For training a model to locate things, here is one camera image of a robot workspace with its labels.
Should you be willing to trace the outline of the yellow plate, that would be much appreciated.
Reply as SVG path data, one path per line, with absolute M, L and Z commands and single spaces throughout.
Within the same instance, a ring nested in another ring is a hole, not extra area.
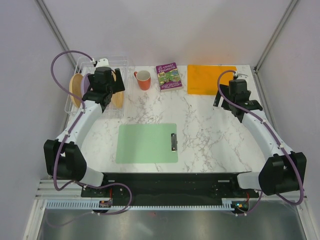
M 124 105 L 124 91 L 113 94 L 111 102 L 116 108 L 121 109 Z

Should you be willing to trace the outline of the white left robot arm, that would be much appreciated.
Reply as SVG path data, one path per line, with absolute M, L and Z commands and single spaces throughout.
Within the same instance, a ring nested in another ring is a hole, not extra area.
M 70 180 L 92 187 L 99 197 L 106 196 L 110 185 L 104 174 L 88 167 L 81 152 L 82 144 L 96 120 L 112 101 L 112 96 L 125 91 L 120 69 L 97 66 L 88 74 L 89 85 L 81 99 L 72 122 L 55 139 L 48 139 L 43 146 L 47 173 L 54 180 Z

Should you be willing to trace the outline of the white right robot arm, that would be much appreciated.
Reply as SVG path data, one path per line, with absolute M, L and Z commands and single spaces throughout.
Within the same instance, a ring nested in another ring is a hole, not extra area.
M 240 173 L 229 184 L 235 197 L 247 189 L 260 190 L 267 196 L 299 191 L 304 193 L 303 182 L 307 158 L 302 152 L 294 152 L 277 134 L 267 120 L 263 107 L 251 100 L 251 91 L 244 79 L 219 84 L 213 105 L 221 105 L 242 123 L 253 136 L 266 160 L 260 172 Z

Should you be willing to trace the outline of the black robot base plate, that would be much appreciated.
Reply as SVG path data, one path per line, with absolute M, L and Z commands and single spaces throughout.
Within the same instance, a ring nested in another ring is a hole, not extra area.
M 82 189 L 83 198 L 111 197 L 118 204 L 218 204 L 226 199 L 258 198 L 241 189 L 237 173 L 105 173 L 105 189 Z

